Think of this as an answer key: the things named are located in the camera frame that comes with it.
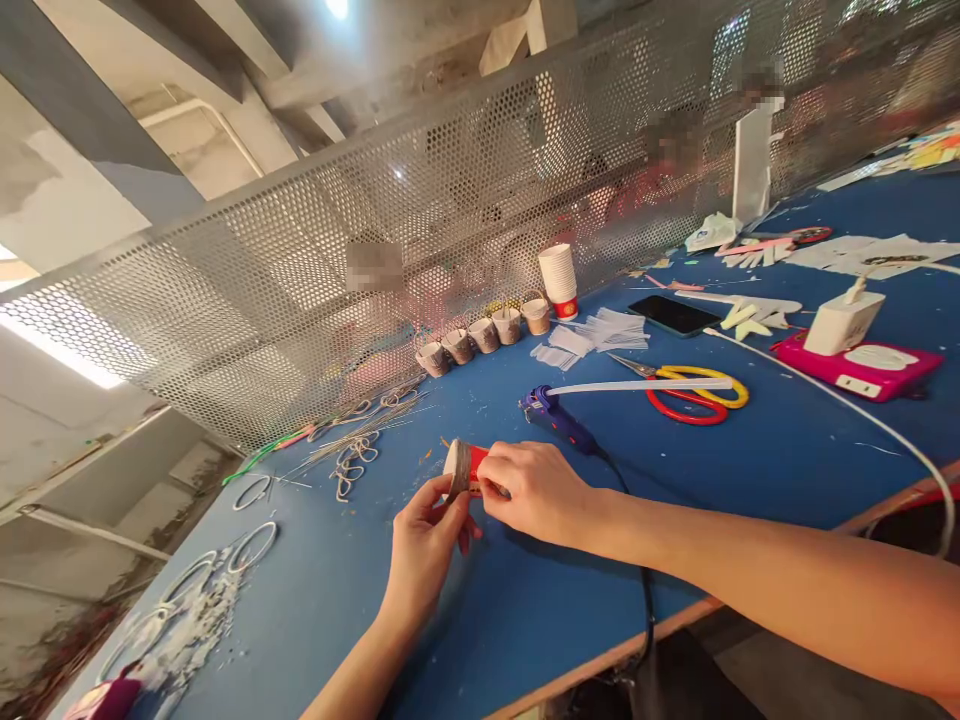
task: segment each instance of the glue gun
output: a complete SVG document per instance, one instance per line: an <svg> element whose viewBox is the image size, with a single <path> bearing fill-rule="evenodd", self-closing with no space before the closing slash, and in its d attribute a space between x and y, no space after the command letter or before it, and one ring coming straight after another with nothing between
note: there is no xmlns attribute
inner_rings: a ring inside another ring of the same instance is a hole
<svg viewBox="0 0 960 720"><path fill-rule="evenodd" d="M518 403L528 423L555 433L584 455L599 455L600 446L593 435L560 407L560 398L547 395L549 385L534 388Z"/></svg>

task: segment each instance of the green wire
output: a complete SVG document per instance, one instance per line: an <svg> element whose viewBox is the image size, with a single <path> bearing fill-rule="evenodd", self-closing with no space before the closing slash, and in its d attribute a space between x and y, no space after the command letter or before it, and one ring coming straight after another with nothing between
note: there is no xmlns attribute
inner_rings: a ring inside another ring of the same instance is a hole
<svg viewBox="0 0 960 720"><path fill-rule="evenodd" d="M264 445L262 448L257 450L256 454L250 459L250 462L248 462L245 466L237 470L237 472L235 472L233 475L228 475L223 479L223 487L226 487L232 480L235 480L241 475L246 475L248 472L250 472L250 468L252 468L258 462L260 462L264 458L264 456L269 455L274 450L276 450L277 445L281 445L282 443L285 443L287 440L292 440L293 438L300 435L302 432L303 432L302 429L297 430L296 432L290 433L286 437L282 437L279 440L276 440L272 443Z"/></svg>

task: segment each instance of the power adapter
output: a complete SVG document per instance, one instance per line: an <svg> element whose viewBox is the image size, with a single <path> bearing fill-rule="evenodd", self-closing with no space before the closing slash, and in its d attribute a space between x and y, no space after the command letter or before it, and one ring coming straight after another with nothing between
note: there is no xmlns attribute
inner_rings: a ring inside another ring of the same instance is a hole
<svg viewBox="0 0 960 720"><path fill-rule="evenodd" d="M803 349L817 355L838 355L849 350L866 336L885 298L854 285L840 297L825 302L817 310Z"/></svg>

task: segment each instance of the perforated metal panel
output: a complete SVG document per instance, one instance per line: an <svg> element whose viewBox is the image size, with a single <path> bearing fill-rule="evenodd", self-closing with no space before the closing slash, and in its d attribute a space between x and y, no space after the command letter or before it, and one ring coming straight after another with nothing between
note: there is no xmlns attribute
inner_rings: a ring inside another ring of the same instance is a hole
<svg viewBox="0 0 960 720"><path fill-rule="evenodd" d="M778 74L782 196L958 105L958 3L655 0L2 310L253 448L537 287L550 243L585 292L729 211L734 123ZM355 240L402 247L404 291L345 290Z"/></svg>

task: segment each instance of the black phone screen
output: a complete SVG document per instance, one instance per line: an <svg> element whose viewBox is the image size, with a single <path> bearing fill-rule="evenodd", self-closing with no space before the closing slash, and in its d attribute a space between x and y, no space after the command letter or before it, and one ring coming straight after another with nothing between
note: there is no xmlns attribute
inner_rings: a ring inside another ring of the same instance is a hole
<svg viewBox="0 0 960 720"><path fill-rule="evenodd" d="M720 317L706 310L685 305L663 295L649 295L630 306L630 312L643 315L678 335L694 335L705 327L716 325Z"/></svg>

